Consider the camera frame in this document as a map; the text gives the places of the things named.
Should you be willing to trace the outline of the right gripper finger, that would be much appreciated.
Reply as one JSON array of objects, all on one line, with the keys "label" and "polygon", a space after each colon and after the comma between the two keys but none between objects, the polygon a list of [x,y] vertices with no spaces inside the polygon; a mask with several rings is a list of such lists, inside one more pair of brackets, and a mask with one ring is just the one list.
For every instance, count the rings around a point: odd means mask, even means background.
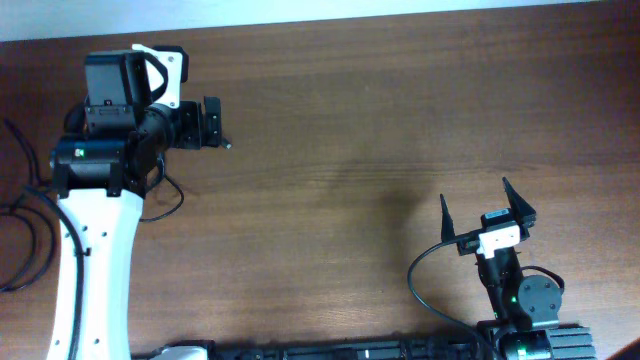
[{"label": "right gripper finger", "polygon": [[502,182],[516,221],[523,227],[533,227],[537,216],[536,210],[514,189],[506,177],[502,178]]},{"label": "right gripper finger", "polygon": [[441,241],[443,243],[453,241],[455,239],[455,230],[452,217],[450,215],[446,199],[443,194],[440,195],[441,204]]}]

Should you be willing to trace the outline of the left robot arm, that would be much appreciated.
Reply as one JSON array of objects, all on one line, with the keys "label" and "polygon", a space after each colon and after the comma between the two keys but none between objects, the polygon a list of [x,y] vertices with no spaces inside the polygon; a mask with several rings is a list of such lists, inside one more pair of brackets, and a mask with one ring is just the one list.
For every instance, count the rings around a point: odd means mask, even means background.
[{"label": "left robot arm", "polygon": [[61,250],[48,357],[128,359],[133,243],[146,195],[167,179],[171,149],[224,148],[216,97],[185,101],[178,46],[89,54],[85,99],[50,159]]}]

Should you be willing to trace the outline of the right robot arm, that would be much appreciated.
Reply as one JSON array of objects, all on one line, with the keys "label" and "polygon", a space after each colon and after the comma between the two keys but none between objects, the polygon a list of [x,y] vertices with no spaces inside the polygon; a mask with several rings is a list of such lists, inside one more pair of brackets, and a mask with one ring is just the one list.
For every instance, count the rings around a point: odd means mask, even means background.
[{"label": "right robot arm", "polygon": [[502,182],[509,206],[483,214],[481,226],[464,234],[455,232],[447,202],[440,199],[441,241],[455,244],[461,256],[476,258],[478,277],[494,312],[492,320],[474,328],[478,340],[473,357],[594,359],[590,329],[559,321],[564,280],[543,267],[520,264],[516,246],[530,237],[537,213],[507,179]]}]

